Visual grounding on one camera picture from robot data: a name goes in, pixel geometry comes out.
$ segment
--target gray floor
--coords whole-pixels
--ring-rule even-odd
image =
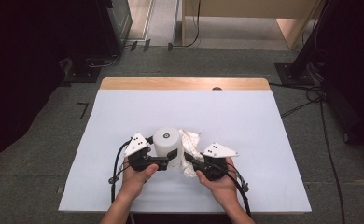
[[[292,62],[296,50],[125,50],[97,83],[60,87],[29,132],[0,154],[0,223],[98,223],[104,214],[62,213],[58,205],[69,169],[104,77],[264,77],[279,83],[274,62]],[[305,91],[272,87],[281,113],[307,102]],[[84,105],[89,109],[81,119]],[[364,223],[364,146],[343,142],[331,105],[324,104],[330,151],[340,178],[346,223]],[[325,145],[319,104],[283,118],[312,213],[255,214],[257,223],[341,223],[341,207]]]

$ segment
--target white triangular bracket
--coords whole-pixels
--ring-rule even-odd
[[[238,152],[229,149],[228,147],[224,147],[219,143],[211,144],[204,150],[203,155],[212,158],[226,158],[226,157],[239,156]]]
[[[149,142],[145,139],[145,137],[140,133],[136,133],[124,151],[124,157],[128,157],[147,146],[149,146]]]

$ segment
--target wooden desk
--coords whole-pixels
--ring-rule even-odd
[[[182,0],[182,45],[186,16],[197,17],[200,0]],[[201,0],[200,17],[275,18],[290,49],[324,0]]]
[[[211,91],[214,87],[223,91]],[[150,137],[162,127],[195,133],[205,130],[198,150],[216,141],[238,151],[240,156],[233,161],[249,183],[246,195],[253,213],[311,211],[267,80],[192,77],[105,78],[59,210],[106,211],[110,206],[107,180],[119,147],[136,132]],[[197,178],[184,177],[179,168],[169,168],[152,176],[131,211],[219,213],[223,209]]]

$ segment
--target white cylinder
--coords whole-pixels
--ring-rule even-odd
[[[177,156],[168,162],[168,167],[176,167],[182,161],[182,140],[178,129],[160,128],[153,135],[153,144],[155,145],[158,157],[167,157],[167,154],[177,149]]]

